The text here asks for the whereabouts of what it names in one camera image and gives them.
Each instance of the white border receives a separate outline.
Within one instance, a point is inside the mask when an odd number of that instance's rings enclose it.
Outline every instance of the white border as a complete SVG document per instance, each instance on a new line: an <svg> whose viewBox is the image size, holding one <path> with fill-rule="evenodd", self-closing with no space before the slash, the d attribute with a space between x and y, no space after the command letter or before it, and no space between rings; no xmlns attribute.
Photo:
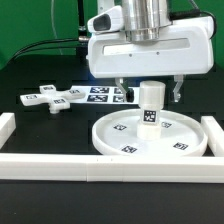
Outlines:
<svg viewBox="0 0 224 224"><path fill-rule="evenodd" d="M0 121L4 123L0 132L10 127L11 131L7 133L11 133L15 121L14 114L3 114ZM2 153L0 179L224 183L224 159L221 157L146 159L129 156Z"/></svg>

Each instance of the white block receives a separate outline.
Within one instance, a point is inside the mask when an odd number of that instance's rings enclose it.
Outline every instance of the white block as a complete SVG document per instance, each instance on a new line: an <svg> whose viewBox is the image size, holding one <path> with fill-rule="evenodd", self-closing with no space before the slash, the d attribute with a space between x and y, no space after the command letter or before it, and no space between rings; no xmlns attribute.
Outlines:
<svg viewBox="0 0 224 224"><path fill-rule="evenodd" d="M204 116L201 125L208 136L208 145L216 157L224 156L224 132L214 117Z"/></svg>
<svg viewBox="0 0 224 224"><path fill-rule="evenodd" d="M3 113L0 116L0 149L8 140L16 128L15 116L13 113Z"/></svg>

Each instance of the cable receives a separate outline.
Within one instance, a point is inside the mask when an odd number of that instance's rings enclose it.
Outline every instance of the cable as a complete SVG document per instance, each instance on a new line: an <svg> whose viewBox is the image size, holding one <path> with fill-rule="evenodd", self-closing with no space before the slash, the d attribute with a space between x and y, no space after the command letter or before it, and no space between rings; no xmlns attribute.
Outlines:
<svg viewBox="0 0 224 224"><path fill-rule="evenodd" d="M217 33L216 17L210 12L201 11L194 0L188 0L188 1L193 6L193 9L188 10L188 11L181 11L181 12L171 12L170 13L170 19L171 20L178 20L178 19L194 18L194 17L200 17L203 14L205 14L207 16L210 16L210 17L212 17L213 23L214 23L214 31L213 31L213 34L212 34L212 37L214 37L215 34Z"/></svg>
<svg viewBox="0 0 224 224"><path fill-rule="evenodd" d="M41 45L45 45L45 44L58 44L58 43L69 43L69 42L76 42L79 41L77 38L67 38L67 39L56 39L56 40L44 40L44 41L40 41L40 42L36 42L30 45L27 45L23 48L21 48L20 50L18 50L12 57L11 59L7 62L7 65L9 63L11 63L18 55L26 53L29 49L37 47L37 46L41 46Z"/></svg>
<svg viewBox="0 0 224 224"><path fill-rule="evenodd" d="M71 49L71 48L76 48L76 47L77 46L57 46L57 47L43 47L43 48L31 49L31 50L27 50L27 51L21 52L20 54L17 54L16 56L14 56L13 60L15 60L21 54L30 53L30 52L33 52L33 51L55 50L55 49L58 49L58 48L61 48L61 49Z"/></svg>
<svg viewBox="0 0 224 224"><path fill-rule="evenodd" d="M78 15L79 15L79 36L86 36L87 30L85 26L83 0L77 0L77 1L78 1Z"/></svg>
<svg viewBox="0 0 224 224"><path fill-rule="evenodd" d="M55 19L54 19L54 11L55 11L55 1L51 0L51 26L54 34L54 38L58 39L56 27L55 27Z"/></svg>
<svg viewBox="0 0 224 224"><path fill-rule="evenodd" d="M190 2L190 4L193 6L194 9L199 9L198 5L194 0L188 0L188 1Z"/></svg>

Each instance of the white cylinder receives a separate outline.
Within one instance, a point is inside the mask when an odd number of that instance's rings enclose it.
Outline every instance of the white cylinder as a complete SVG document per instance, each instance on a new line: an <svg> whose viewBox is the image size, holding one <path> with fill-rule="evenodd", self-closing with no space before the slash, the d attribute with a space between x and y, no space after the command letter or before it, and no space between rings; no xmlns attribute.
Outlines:
<svg viewBox="0 0 224 224"><path fill-rule="evenodd" d="M151 141L161 136L159 121L160 110L164 106L165 84L155 81L145 81L140 84L139 107L141 115L137 125L137 136Z"/></svg>
<svg viewBox="0 0 224 224"><path fill-rule="evenodd" d="M139 107L145 110L161 110L164 106L166 85L162 82L144 81L140 83Z"/></svg>

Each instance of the white robot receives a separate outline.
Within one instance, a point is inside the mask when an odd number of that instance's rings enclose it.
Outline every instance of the white robot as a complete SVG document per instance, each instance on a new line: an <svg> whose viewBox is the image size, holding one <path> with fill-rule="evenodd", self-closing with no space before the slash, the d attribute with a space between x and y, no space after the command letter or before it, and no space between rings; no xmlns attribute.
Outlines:
<svg viewBox="0 0 224 224"><path fill-rule="evenodd" d="M99 0L98 12L88 22L90 70L96 78L115 78L124 97L125 77L174 75L178 102L184 75L213 66L211 16L171 21L167 0L122 0L122 6Z"/></svg>
<svg viewBox="0 0 224 224"><path fill-rule="evenodd" d="M214 63L215 18L200 17L202 12L190 2L193 10L170 14L167 0L122 0L122 5L99 1L100 14L88 22L92 37L87 58L93 76L115 78L124 99L131 101L134 94L123 78L173 75L178 102L184 76L207 73ZM95 147L109 155L203 155L207 136L201 125L162 111L164 93L163 83L142 82L140 109L98 120L92 134Z"/></svg>

